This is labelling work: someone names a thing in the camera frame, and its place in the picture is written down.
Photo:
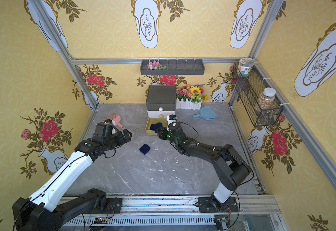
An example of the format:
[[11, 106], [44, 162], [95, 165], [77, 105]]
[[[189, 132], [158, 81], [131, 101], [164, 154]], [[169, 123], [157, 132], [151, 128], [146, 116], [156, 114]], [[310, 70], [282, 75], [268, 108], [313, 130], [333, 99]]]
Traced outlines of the white drawer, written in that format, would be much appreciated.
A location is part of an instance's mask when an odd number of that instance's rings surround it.
[[148, 111], [149, 118], [167, 118], [169, 115], [175, 115], [176, 111]]

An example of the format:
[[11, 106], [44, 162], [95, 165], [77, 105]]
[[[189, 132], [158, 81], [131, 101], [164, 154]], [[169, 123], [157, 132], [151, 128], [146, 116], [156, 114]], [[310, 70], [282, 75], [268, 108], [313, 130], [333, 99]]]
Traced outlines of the blue brooch box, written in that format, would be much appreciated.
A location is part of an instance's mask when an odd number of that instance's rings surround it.
[[155, 124], [155, 129], [154, 129], [155, 133], [160, 133], [162, 130], [163, 130], [163, 124], [160, 123], [160, 122], [156, 123]]
[[147, 144], [143, 144], [139, 151], [143, 154], [143, 155], [146, 155], [149, 151], [151, 150], [150, 146], [147, 145]]
[[149, 129], [150, 129], [151, 131], [155, 131], [155, 129], [156, 129], [156, 124], [151, 124]]

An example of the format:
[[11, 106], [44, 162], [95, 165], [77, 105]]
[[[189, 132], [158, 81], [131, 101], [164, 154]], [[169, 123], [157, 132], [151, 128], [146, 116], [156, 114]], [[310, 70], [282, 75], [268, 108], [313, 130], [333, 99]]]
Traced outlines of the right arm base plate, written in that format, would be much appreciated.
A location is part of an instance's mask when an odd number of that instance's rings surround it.
[[199, 197], [195, 206], [201, 213], [238, 212], [239, 207], [235, 197], [229, 197], [226, 202], [220, 203], [215, 197]]

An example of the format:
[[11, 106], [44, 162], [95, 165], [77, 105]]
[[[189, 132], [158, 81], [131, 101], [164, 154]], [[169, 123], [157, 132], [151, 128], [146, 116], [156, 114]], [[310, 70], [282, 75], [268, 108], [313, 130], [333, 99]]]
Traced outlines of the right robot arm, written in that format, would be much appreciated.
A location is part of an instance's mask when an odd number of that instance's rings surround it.
[[157, 129], [160, 139], [167, 140], [180, 154], [211, 163], [220, 183], [212, 193], [212, 200], [224, 205], [246, 178], [251, 167], [229, 144], [212, 146], [186, 136], [179, 122]]

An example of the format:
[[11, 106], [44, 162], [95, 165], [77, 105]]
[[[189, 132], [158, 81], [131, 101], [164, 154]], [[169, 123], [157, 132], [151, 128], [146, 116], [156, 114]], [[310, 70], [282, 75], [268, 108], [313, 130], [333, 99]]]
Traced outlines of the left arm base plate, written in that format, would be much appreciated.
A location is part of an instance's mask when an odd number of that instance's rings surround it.
[[98, 213], [119, 214], [121, 211], [122, 202], [122, 198], [104, 197], [97, 202], [94, 211]]

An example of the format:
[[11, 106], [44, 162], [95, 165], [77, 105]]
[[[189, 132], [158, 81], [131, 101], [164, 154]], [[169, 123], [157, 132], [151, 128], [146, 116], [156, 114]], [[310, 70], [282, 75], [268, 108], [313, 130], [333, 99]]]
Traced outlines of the blue brooch box bottom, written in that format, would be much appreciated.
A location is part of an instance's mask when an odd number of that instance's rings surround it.
[[155, 133], [160, 133], [162, 130], [163, 130], [163, 124], [160, 123], [160, 122], [156, 123], [155, 124], [155, 129], [154, 129]]

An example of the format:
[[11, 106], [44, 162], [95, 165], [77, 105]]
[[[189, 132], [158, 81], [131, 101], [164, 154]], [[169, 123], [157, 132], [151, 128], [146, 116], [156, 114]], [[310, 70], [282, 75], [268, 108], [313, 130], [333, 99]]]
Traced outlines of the grey top drawer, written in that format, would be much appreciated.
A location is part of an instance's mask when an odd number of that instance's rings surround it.
[[175, 111], [176, 103], [172, 104], [161, 104], [161, 103], [146, 103], [148, 111], [159, 111], [162, 108], [162, 111]]

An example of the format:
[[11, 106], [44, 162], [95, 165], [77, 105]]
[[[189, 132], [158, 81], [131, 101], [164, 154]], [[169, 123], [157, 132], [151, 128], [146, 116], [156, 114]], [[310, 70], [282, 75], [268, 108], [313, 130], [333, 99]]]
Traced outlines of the yellow bottom drawer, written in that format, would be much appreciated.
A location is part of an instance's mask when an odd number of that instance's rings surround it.
[[163, 127], [167, 127], [166, 118], [149, 118], [146, 124], [145, 132], [147, 135], [157, 135]]

